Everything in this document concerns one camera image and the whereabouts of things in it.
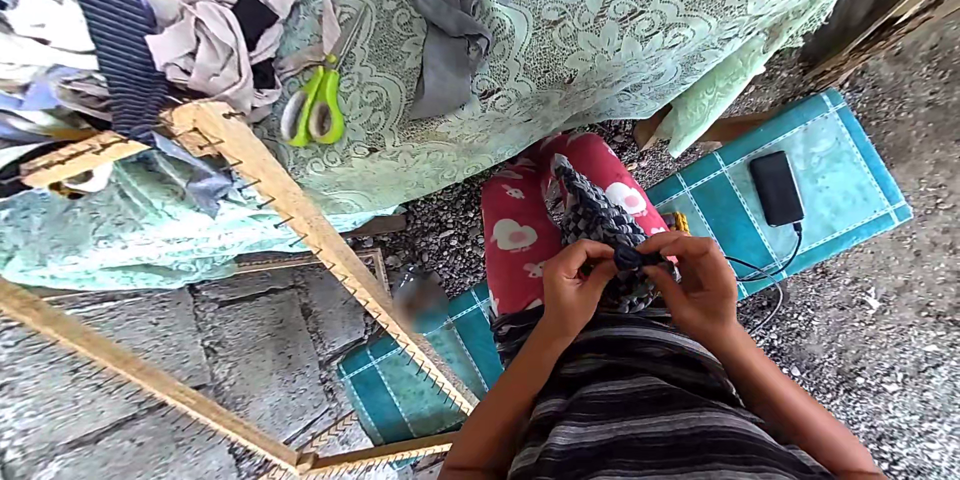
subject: smartphone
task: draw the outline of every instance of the smartphone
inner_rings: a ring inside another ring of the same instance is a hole
[[[750,161],[749,167],[767,224],[779,227],[804,218],[804,204],[799,200],[797,181],[786,152],[758,157]]]

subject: striped shirt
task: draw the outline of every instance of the striped shirt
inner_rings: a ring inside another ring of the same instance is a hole
[[[494,323],[504,364],[543,309]],[[763,429],[714,355],[639,314],[596,314],[536,399],[511,479],[832,476]]]

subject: gravel ground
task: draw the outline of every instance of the gravel ground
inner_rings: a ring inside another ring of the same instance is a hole
[[[960,476],[960,15],[918,32],[841,88],[914,209],[915,218],[783,283],[782,309],[758,342],[837,415],[892,478]],[[729,114],[801,94],[802,52],[785,51]],[[605,137],[643,186],[679,160],[661,144],[638,152],[631,121],[589,129]],[[420,262],[452,296],[484,278],[480,187],[490,172],[406,205],[401,233],[376,244],[388,265]],[[773,305],[770,290],[741,307],[745,325]]]

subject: red leggings with sheep print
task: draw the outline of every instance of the red leggings with sheep print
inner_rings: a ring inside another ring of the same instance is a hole
[[[543,264],[563,248],[560,229],[547,214],[544,200],[553,181],[550,163],[555,154],[566,156],[570,165],[631,214],[648,236],[666,231],[664,219],[601,137],[593,133],[547,137],[524,150],[483,187],[486,281],[498,314],[542,303]]]

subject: scissors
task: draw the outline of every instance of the scissors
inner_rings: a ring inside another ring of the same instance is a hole
[[[306,86],[287,101],[280,119],[280,133],[288,144],[306,146],[311,139],[332,144],[344,135],[344,115],[337,103],[340,65],[354,46],[366,14],[365,5],[342,32],[330,54],[323,58]]]

